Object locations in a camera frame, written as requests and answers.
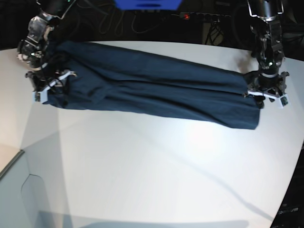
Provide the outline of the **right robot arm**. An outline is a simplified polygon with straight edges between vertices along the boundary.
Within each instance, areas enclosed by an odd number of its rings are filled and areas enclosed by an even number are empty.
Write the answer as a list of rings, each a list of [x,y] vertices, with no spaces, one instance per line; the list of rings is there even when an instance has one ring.
[[[47,102],[50,91],[55,93],[56,87],[64,88],[67,78],[75,75],[74,71],[55,67],[47,53],[49,35],[74,3],[74,0],[38,0],[39,14],[30,20],[28,34],[19,42],[17,58],[30,69],[26,77],[33,86],[35,102]]]

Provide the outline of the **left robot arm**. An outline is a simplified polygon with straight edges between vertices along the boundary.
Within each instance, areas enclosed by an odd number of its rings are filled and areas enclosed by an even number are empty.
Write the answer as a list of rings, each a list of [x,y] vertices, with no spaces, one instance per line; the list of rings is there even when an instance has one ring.
[[[279,73],[285,54],[282,44],[280,16],[284,12],[281,0],[248,0],[249,15],[254,19],[250,29],[255,35],[252,53],[258,70],[247,79],[248,94],[271,100],[285,97],[287,72]]]

